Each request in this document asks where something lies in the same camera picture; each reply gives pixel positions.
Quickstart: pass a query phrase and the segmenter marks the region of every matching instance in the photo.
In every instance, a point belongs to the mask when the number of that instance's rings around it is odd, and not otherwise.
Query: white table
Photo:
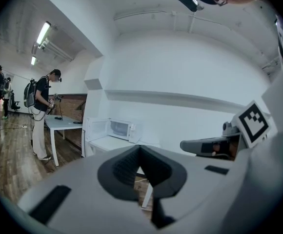
[[[90,145],[94,155],[99,152],[108,152],[110,150],[114,150],[114,149],[122,148],[122,147],[135,146],[135,145],[147,145],[143,142],[137,142],[136,144],[130,143],[127,140],[115,138],[112,136],[106,136],[103,138],[95,139],[93,141],[88,142],[88,144]],[[151,146],[160,147],[159,144],[152,144]],[[137,173],[144,174],[140,167]],[[152,191],[153,191],[153,188],[149,184],[141,207],[143,208],[147,207]]]
[[[47,115],[45,117],[45,123],[50,129],[50,141],[52,144],[52,152],[55,161],[55,165],[59,166],[56,146],[55,146],[55,130],[63,130],[62,138],[65,139],[65,130],[68,129],[80,129],[82,128],[82,124],[74,124],[75,119],[72,119],[67,116],[62,116],[62,120],[55,119],[55,117],[61,117],[60,115]]]

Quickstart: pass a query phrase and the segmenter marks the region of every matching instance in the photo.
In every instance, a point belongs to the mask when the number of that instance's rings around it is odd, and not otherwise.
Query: white pants
[[[44,140],[44,115],[46,112],[40,111],[32,107],[34,116],[34,129],[33,129],[33,152],[38,155],[38,158],[45,158],[47,156]]]

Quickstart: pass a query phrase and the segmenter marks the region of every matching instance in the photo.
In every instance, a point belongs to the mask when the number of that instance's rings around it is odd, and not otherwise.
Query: ceiling
[[[201,2],[194,16],[178,0],[106,0],[120,33],[165,29],[204,35],[246,55],[268,75],[280,69],[275,12],[263,2],[223,7]]]
[[[50,18],[41,13],[38,5],[29,0],[12,0],[9,6],[0,14],[0,40],[20,56],[32,56],[33,43],[46,21],[52,25],[46,37],[64,52],[74,58],[78,52],[85,49],[81,44],[68,36]],[[45,49],[41,56],[37,56],[36,66],[49,72],[66,60]]]

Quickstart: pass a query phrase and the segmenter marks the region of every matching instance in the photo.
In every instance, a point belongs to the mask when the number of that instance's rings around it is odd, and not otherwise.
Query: wooden floor
[[[33,155],[31,146],[31,125],[34,121],[30,116],[20,114],[10,115],[7,120],[0,121],[0,194],[17,203],[19,198],[31,186],[47,177],[64,164],[81,158],[81,152],[55,132],[56,151],[59,167],[54,160],[41,161]],[[45,127],[45,146],[48,154],[51,154],[49,129]],[[147,191],[147,180],[135,183],[135,190],[139,192],[139,203],[142,204]],[[150,219],[152,213],[152,199],[146,209],[142,209]]]

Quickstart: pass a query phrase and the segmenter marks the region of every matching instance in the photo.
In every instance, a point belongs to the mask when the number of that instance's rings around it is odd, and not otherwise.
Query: white wall
[[[13,47],[0,40],[0,65],[3,73],[14,74],[12,89],[15,93],[15,101],[20,101],[19,112],[27,113],[28,109],[23,104],[23,92],[31,78],[39,79],[46,75],[41,69],[31,66],[31,56],[21,56]]]
[[[113,12],[105,0],[50,0],[106,55],[112,49],[118,30]]]
[[[241,105],[255,99],[268,112],[261,99],[270,85],[266,74],[215,40],[170,31],[123,34],[109,59],[106,88],[111,92],[179,93]],[[141,120],[145,127],[142,141],[159,140],[164,149],[176,152],[182,152],[182,140],[221,136],[222,124],[234,116],[207,105],[182,107],[175,102],[162,105],[127,98],[110,97],[107,117]]]
[[[261,99],[270,81],[228,46],[185,32],[123,34],[116,41],[111,90],[171,92],[247,105]]]
[[[137,119],[143,123],[141,141],[160,144],[174,152],[182,140],[220,137],[222,125],[234,114],[178,106],[110,101],[109,117]]]
[[[84,77],[90,63],[94,60],[93,55],[82,50],[73,61],[58,65],[57,69],[61,71],[62,82],[51,83],[49,94],[87,94]]]

